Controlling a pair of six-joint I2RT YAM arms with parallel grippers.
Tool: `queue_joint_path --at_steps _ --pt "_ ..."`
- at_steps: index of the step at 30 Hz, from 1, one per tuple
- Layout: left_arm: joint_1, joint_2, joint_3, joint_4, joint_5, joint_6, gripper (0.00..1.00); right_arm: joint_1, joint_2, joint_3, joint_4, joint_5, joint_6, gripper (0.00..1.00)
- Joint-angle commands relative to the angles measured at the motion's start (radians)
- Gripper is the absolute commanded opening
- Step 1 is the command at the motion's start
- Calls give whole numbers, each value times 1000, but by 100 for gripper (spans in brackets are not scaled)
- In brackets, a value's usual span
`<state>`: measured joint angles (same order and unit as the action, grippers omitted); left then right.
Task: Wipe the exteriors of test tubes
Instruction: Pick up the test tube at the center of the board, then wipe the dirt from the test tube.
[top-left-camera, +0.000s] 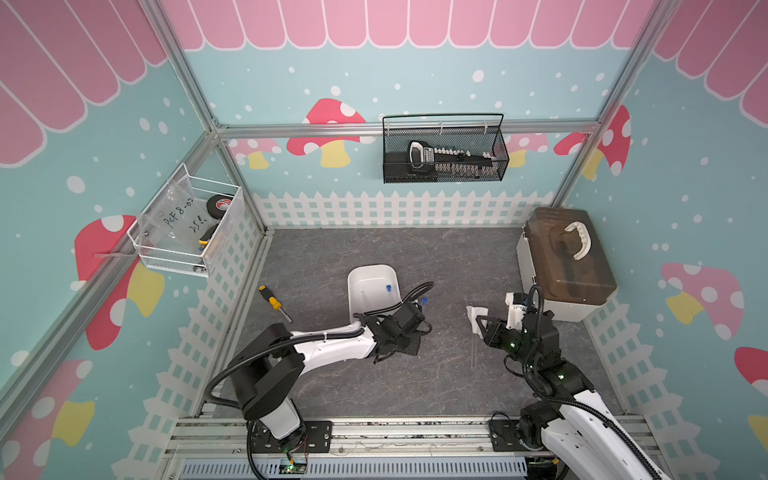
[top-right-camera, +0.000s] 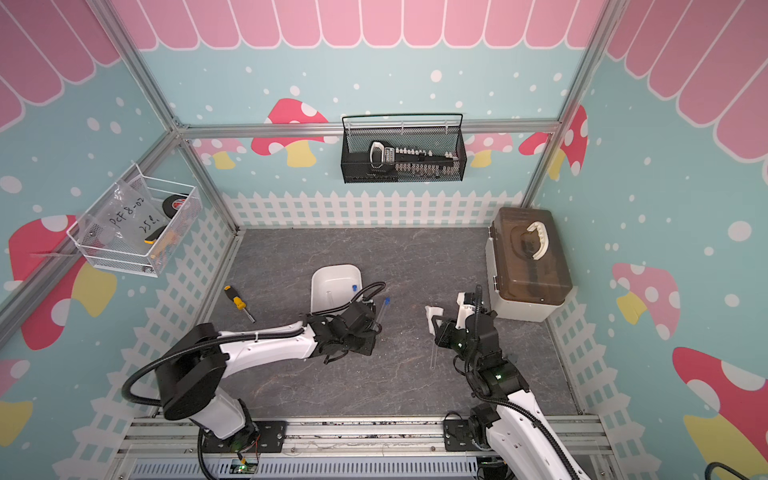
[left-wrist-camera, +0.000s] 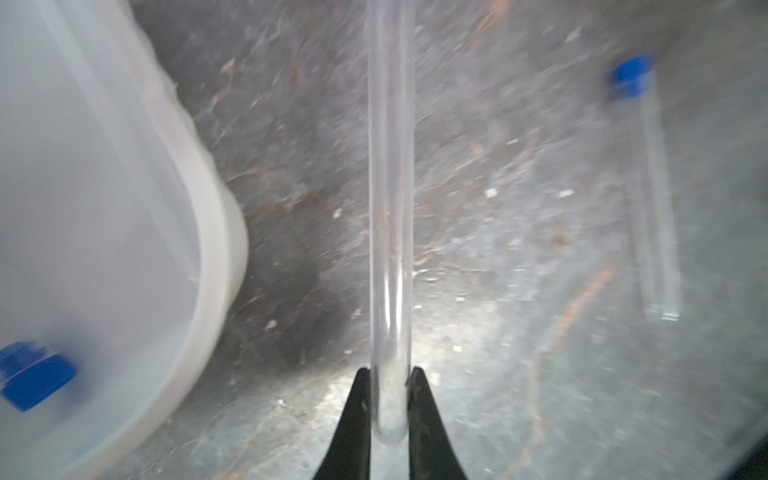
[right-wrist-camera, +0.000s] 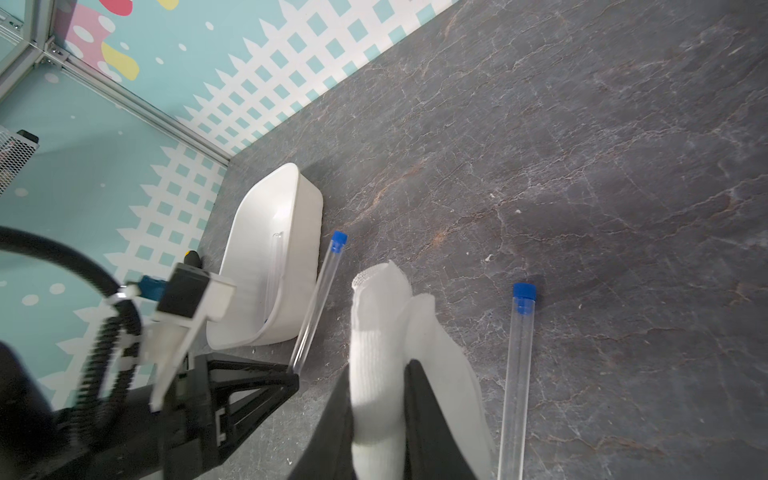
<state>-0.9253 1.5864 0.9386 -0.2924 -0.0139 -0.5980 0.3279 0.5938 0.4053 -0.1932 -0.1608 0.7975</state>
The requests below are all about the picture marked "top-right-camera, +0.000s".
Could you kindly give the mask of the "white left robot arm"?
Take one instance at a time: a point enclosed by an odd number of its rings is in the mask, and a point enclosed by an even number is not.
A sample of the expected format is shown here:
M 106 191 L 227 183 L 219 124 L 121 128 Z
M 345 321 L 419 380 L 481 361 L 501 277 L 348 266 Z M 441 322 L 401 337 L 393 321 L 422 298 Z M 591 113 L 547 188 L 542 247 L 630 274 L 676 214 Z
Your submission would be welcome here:
M 220 386 L 222 379 L 286 360 L 369 356 L 381 331 L 376 320 L 375 302 L 363 299 L 260 331 L 223 332 L 202 323 L 130 375 L 121 393 L 131 403 L 159 407 L 167 420 L 192 421 L 216 446 L 243 450 L 260 439 L 260 430 L 245 403 Z

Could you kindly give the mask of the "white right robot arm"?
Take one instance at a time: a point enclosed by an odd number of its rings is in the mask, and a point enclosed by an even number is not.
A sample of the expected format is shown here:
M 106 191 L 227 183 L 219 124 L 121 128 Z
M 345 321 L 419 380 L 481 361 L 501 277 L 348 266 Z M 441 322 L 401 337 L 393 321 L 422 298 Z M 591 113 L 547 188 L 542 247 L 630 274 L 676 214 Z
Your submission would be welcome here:
M 494 312 L 464 305 L 458 319 L 428 307 L 435 345 L 451 349 L 462 375 L 481 404 L 472 410 L 473 440 L 499 455 L 517 479 L 586 479 L 541 412 L 518 368 L 503 354 Z

